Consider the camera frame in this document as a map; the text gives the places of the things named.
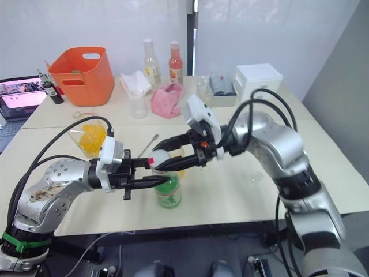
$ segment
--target white drawer unit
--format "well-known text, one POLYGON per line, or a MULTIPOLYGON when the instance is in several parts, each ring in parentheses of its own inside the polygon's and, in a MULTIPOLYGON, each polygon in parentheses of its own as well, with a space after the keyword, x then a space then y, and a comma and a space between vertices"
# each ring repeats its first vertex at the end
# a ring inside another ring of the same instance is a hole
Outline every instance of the white drawer unit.
MULTIPOLYGON (((282 80, 283 75, 268 63, 238 65, 233 86, 241 100, 245 101, 250 98, 252 91, 257 88, 267 88, 277 92, 282 80)), ((264 92, 258 92, 255 98, 270 99, 272 96, 264 92)))

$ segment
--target white bottle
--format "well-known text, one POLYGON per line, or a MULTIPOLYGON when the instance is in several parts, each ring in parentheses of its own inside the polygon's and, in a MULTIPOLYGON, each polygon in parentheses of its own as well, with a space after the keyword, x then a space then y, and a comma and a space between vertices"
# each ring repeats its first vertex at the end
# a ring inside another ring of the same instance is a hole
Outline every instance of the white bottle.
POLYGON ((154 52, 154 44, 151 39, 144 40, 145 47, 145 74, 153 88, 161 84, 159 61, 154 52))

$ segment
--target basket handle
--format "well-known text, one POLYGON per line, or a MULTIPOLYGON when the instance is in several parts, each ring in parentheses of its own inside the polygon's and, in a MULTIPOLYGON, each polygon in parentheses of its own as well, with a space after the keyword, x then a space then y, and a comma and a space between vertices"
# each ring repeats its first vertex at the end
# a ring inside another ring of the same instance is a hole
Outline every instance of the basket handle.
POLYGON ((83 53, 83 59, 101 59, 101 55, 99 53, 83 53))
POLYGON ((63 85, 85 85, 85 82, 80 79, 65 79, 62 83, 63 85))

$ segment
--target plastic cup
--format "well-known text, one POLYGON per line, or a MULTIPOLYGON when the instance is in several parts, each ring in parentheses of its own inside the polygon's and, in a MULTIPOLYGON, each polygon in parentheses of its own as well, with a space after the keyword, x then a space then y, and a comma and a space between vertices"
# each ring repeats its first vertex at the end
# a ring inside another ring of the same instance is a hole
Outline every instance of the plastic cup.
POLYGON ((206 105, 213 106, 213 94, 209 85, 209 77, 201 76, 201 81, 197 83, 197 95, 206 105))
POLYGON ((99 157, 100 148, 104 143, 106 134, 106 124, 99 119, 83 122, 68 131, 70 138, 88 159, 99 157))
POLYGON ((144 95, 134 95, 128 93, 129 96, 129 109, 132 117, 137 119, 143 119, 148 116, 148 105, 144 95))

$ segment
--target robotic arm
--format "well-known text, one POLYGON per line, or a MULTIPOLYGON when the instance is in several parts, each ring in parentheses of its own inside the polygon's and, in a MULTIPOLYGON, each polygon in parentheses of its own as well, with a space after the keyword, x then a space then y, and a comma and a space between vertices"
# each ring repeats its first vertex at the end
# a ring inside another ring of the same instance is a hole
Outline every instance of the robotic arm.
POLYGON ((135 169, 149 169, 147 159, 132 159, 129 149, 106 137, 99 158, 85 161, 63 159, 53 163, 42 179, 24 191, 13 224, 3 234, 1 271, 30 271, 48 254, 48 246, 76 197, 103 188, 106 192, 152 188, 169 180, 165 176, 135 179, 135 169))
MULTIPOLYGON (((193 97, 192 101, 200 102, 193 97)), ((179 171, 191 166, 204 166, 214 156, 221 158, 223 152, 212 135, 212 130, 222 130, 214 120, 211 110, 204 105, 187 106, 186 116, 190 126, 186 135, 162 141, 155 149, 172 151, 190 142, 194 155, 173 158, 156 167, 161 171, 179 171), (201 118, 194 120, 193 114, 201 118)), ((232 133, 223 145, 224 152, 232 156, 251 152, 277 185, 280 199, 287 213, 289 232, 295 238, 297 247, 304 250, 303 276, 368 276, 356 256, 345 248, 345 227, 336 206, 324 184, 313 172, 300 135, 292 128, 276 124, 272 118, 260 112, 253 113, 252 138, 244 148, 244 138, 248 133, 249 113, 241 114, 236 120, 232 133)))
MULTIPOLYGON (((239 116, 226 142, 220 145, 227 125, 220 126, 213 111, 192 96, 183 111, 190 129, 168 138, 155 149, 172 151, 191 144, 194 154, 168 159, 156 167, 160 171, 179 171, 205 166, 213 158, 222 159, 250 151, 272 178, 287 210, 286 220, 294 243, 305 251, 303 276, 368 276, 355 255, 344 245, 345 227, 324 184, 314 174, 303 142, 297 132, 278 125, 265 113, 253 113, 252 138, 248 147, 249 114, 239 116)), ((147 159, 132 159, 129 150, 107 137, 97 160, 60 160, 52 164, 43 178, 26 190, 18 203, 13 225, 6 230, 0 246, 0 271, 29 271, 41 263, 48 246, 74 199, 83 192, 103 188, 106 192, 151 188, 166 177, 134 179, 136 167, 149 168, 147 159)))

